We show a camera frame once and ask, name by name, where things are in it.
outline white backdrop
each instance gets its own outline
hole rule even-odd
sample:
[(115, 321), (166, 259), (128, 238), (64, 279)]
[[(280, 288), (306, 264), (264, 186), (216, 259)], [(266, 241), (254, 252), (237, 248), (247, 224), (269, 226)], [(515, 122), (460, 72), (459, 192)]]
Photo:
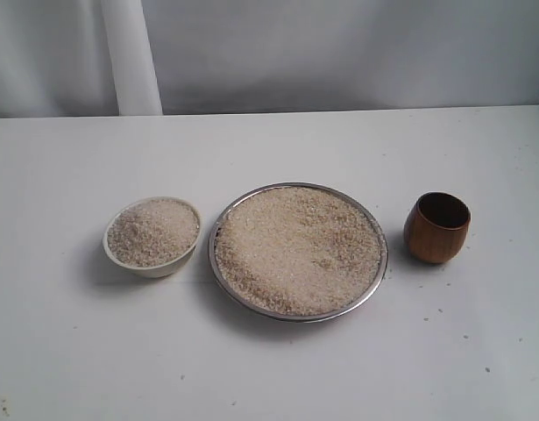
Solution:
[[(142, 3), (165, 113), (539, 102), (539, 0)], [(124, 18), (104, 23), (99, 0), (0, 0), (0, 117), (112, 115), (117, 98), (154, 113), (135, 70), (148, 40), (119, 49), (141, 32), (111, 15)]]

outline white bowl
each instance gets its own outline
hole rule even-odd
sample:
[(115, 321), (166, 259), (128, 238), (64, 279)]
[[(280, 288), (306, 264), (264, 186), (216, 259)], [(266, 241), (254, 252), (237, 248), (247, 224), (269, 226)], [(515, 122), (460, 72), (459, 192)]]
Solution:
[[(132, 266), (127, 265), (126, 263), (123, 263), (120, 261), (110, 250), (110, 245), (108, 243), (108, 232), (110, 231), (110, 228), (115, 223), (116, 219), (119, 218), (119, 215), (121, 215), (123, 212), (127, 211), (128, 209), (132, 208), (133, 206), (136, 206), (141, 203), (149, 202), (151, 200), (156, 199), (171, 199), (176, 200), (180, 203), (186, 204), (189, 209), (191, 209), (194, 214), (197, 216), (197, 223), (199, 225), (199, 229), (197, 230), (197, 236), (195, 237), (195, 241), (193, 244), (185, 251), (184, 254), (182, 254), (179, 257), (176, 257), (173, 260), (167, 261), (166, 263), (162, 263), (158, 266), (150, 266), (150, 267), (140, 267), (140, 266)], [(108, 227), (105, 229), (105, 233), (103, 234), (103, 250), (105, 250), (105, 253), (110, 258), (111, 261), (113, 261), (116, 265), (118, 265), (121, 268), (125, 268), (129, 271), (131, 271), (133, 274), (138, 276), (143, 276), (145, 278), (160, 278), (162, 276), (167, 276), (181, 268), (191, 257), (191, 254), (193, 254), (193, 251), (195, 250), (195, 247), (197, 246), (197, 240), (199, 239), (199, 235), (201, 233), (201, 215), (199, 215), (199, 211), (193, 206), (191, 203), (186, 202), (185, 200), (181, 200), (177, 197), (169, 197), (169, 196), (156, 196), (156, 197), (148, 197), (147, 199), (139, 200), (138, 202), (131, 203), (129, 206), (124, 207), (122, 210), (120, 210), (115, 217), (113, 217), (108, 224)]]

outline cup rim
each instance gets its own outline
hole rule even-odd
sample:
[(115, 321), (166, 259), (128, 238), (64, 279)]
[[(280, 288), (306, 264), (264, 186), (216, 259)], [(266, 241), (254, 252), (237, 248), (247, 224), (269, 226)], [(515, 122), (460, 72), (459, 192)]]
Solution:
[[(447, 197), (451, 197), (451, 198), (455, 199), (465, 209), (465, 212), (466, 212), (466, 220), (465, 220), (465, 222), (463, 224), (459, 225), (459, 226), (450, 227), (450, 226), (439, 225), (439, 224), (431, 221), (429, 218), (427, 218), (421, 211), (421, 203), (422, 203), (422, 200), (425, 197), (432, 196), (432, 195), (447, 196)], [(446, 231), (458, 231), (458, 230), (461, 230), (465, 226), (469, 225), (470, 221), (472, 220), (472, 214), (470, 213), (470, 208), (468, 208), (468, 206), (462, 200), (458, 199), (456, 196), (453, 196), (450, 193), (446, 193), (446, 192), (443, 192), (443, 191), (430, 191), (429, 193), (425, 193), (424, 195), (422, 195), (421, 197), (419, 197), (417, 199), (417, 203), (415, 204), (415, 209), (417, 210), (417, 213), (419, 213), (419, 216), (421, 216), (421, 218), (423, 218), (429, 224), (435, 226), (436, 228), (439, 228), (441, 230), (446, 230)]]
[[(123, 212), (129, 210), (133, 206), (136, 206), (136, 205), (141, 204), (141, 203), (150, 202), (150, 201), (155, 200), (155, 199), (170, 199), (170, 200), (174, 200), (176, 202), (180, 202), (180, 203), (183, 203), (183, 204), (187, 205), (194, 212), (195, 216), (197, 217), (197, 224), (199, 225), (199, 230), (197, 231), (197, 236), (195, 237), (195, 240), (193, 241), (191, 246), (189, 246), (188, 249), (182, 255), (180, 255), (180, 256), (178, 256), (178, 257), (176, 257), (174, 259), (171, 259), (171, 260), (169, 260), (169, 261), (167, 261), (165, 263), (161, 263), (161, 264), (156, 265), (156, 266), (144, 266), (144, 267), (143, 266), (133, 266), (133, 265), (128, 265), (127, 263), (123, 263), (117, 257), (115, 257), (113, 252), (111, 252), (110, 244), (109, 244), (109, 241), (108, 241), (108, 232), (110, 231), (110, 228), (113, 226), (113, 224), (115, 223), (115, 221), (117, 220), (119, 215), (121, 215)], [(190, 202), (188, 202), (187, 200), (183, 200), (183, 199), (180, 199), (179, 197), (173, 197), (173, 196), (146, 197), (144, 199), (138, 200), (137, 202), (133, 202), (131, 204), (128, 204), (122, 210), (120, 210), (109, 221), (109, 223), (107, 225), (107, 228), (105, 229), (105, 233), (103, 234), (103, 237), (102, 237), (102, 245), (103, 245), (103, 249), (104, 249), (105, 253), (110, 258), (110, 260), (113, 261), (119, 267), (129, 269), (131, 271), (135, 271), (135, 270), (137, 270), (137, 271), (148, 271), (148, 270), (165, 268), (167, 266), (173, 265), (174, 263), (178, 262), (179, 260), (182, 260), (184, 257), (187, 257), (188, 254), (190, 252), (192, 252), (195, 249), (195, 247), (197, 246), (197, 242), (199, 241), (199, 238), (201, 237), (201, 230), (202, 230), (201, 214), (196, 209), (196, 207), (193, 204), (191, 204)]]

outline bowl rim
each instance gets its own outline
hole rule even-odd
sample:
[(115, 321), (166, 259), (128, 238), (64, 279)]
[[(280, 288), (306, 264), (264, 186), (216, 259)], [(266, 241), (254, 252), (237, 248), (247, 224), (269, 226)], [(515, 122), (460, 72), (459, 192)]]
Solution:
[[(197, 235), (195, 236), (195, 240), (193, 241), (193, 243), (191, 243), (191, 246), (189, 246), (183, 254), (181, 254), (180, 256), (178, 256), (178, 257), (176, 257), (174, 259), (171, 259), (171, 260), (167, 261), (166, 263), (162, 263), (160, 265), (156, 265), (156, 266), (133, 266), (133, 265), (128, 265), (126, 263), (123, 263), (117, 257), (115, 257), (113, 252), (111, 252), (110, 244), (108, 242), (108, 232), (110, 231), (110, 228), (113, 226), (113, 224), (115, 223), (117, 218), (119, 218), (119, 216), (123, 212), (129, 210), (130, 208), (132, 208), (134, 206), (137, 206), (138, 204), (151, 202), (152, 200), (157, 200), (157, 199), (174, 200), (176, 202), (187, 205), (189, 207), (189, 209), (191, 209), (193, 211), (193, 213), (197, 217), (197, 224), (199, 225), (199, 229), (197, 230)], [(146, 197), (144, 199), (138, 200), (137, 202), (133, 202), (131, 204), (128, 204), (122, 210), (120, 210), (118, 213), (115, 214), (115, 216), (109, 221), (107, 227), (105, 228), (105, 232), (103, 233), (103, 237), (102, 237), (102, 245), (103, 245), (103, 250), (105, 251), (107, 256), (110, 258), (110, 260), (113, 261), (116, 265), (120, 266), (121, 268), (129, 269), (129, 270), (138, 270), (138, 271), (154, 270), (154, 269), (165, 268), (167, 266), (173, 265), (177, 261), (187, 257), (188, 254), (190, 252), (192, 252), (195, 249), (195, 247), (197, 246), (197, 242), (199, 241), (199, 238), (201, 237), (201, 229), (202, 229), (201, 214), (199, 213), (197, 208), (193, 204), (188, 202), (187, 200), (183, 200), (183, 199), (180, 199), (179, 197), (174, 197), (174, 196)]]
[[(352, 302), (348, 303), (347, 305), (345, 305), (344, 307), (340, 309), (328, 311), (326, 313), (321, 313), (321, 314), (309, 315), (309, 316), (287, 315), (287, 314), (279, 313), (277, 311), (264, 309), (254, 303), (250, 303), (249, 301), (245, 300), (241, 295), (239, 295), (238, 292), (236, 292), (230, 286), (230, 284), (224, 279), (218, 267), (218, 263), (216, 262), (216, 254), (215, 254), (216, 237), (218, 236), (218, 232), (221, 226), (223, 225), (223, 222), (225, 221), (227, 216), (230, 214), (230, 212), (234, 210), (234, 208), (238, 207), (245, 200), (259, 193), (263, 193), (271, 189), (283, 189), (283, 188), (290, 188), (290, 187), (318, 189), (318, 190), (330, 193), (333, 196), (339, 197), (340, 199), (345, 200), (345, 202), (357, 208), (359, 211), (361, 211), (365, 215), (365, 217), (368, 218), (374, 232), (379, 237), (380, 262), (376, 270), (374, 279), (372, 280), (368, 288), (365, 289), (365, 291), (360, 296), (358, 296)], [(208, 251), (209, 251), (209, 262), (210, 262), (211, 269), (213, 270), (213, 273), (215, 274), (216, 283), (234, 301), (236, 301), (237, 303), (243, 305), (247, 309), (252, 310), (262, 316), (266, 316), (268, 318), (273, 318), (275, 320), (280, 320), (283, 322), (296, 322), (296, 323), (322, 322), (324, 320), (330, 320), (332, 318), (342, 316), (343, 314), (348, 313), (349, 311), (355, 310), (357, 307), (359, 307), (359, 305), (364, 303), (376, 291), (378, 286), (381, 284), (386, 274), (387, 261), (388, 261), (388, 246), (387, 246), (386, 236), (384, 235), (384, 232), (382, 231), (382, 228), (380, 227), (378, 221), (374, 218), (374, 216), (371, 214), (371, 212), (367, 208), (365, 208), (362, 204), (357, 202), (352, 197), (347, 196), (345, 193), (342, 193), (335, 189), (331, 189), (329, 187), (321, 186), (319, 184), (312, 184), (312, 183), (307, 183), (307, 182), (280, 182), (276, 184), (270, 184), (264, 187), (254, 189), (242, 195), (235, 201), (233, 201), (231, 204), (229, 204), (226, 207), (226, 209), (223, 210), (223, 212), (216, 219), (216, 222), (213, 224), (213, 227), (209, 235)]]

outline bowl of rice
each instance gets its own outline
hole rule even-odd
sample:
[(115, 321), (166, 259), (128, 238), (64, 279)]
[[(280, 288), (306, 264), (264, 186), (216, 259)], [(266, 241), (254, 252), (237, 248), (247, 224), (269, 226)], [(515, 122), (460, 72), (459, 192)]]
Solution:
[(201, 218), (190, 203), (168, 196), (149, 197), (126, 206), (111, 219), (103, 249), (121, 268), (145, 278), (160, 278), (191, 257)]
[(387, 243), (372, 214), (316, 184), (255, 189), (231, 203), (209, 235), (218, 285), (258, 314), (318, 322), (364, 303), (387, 267)]

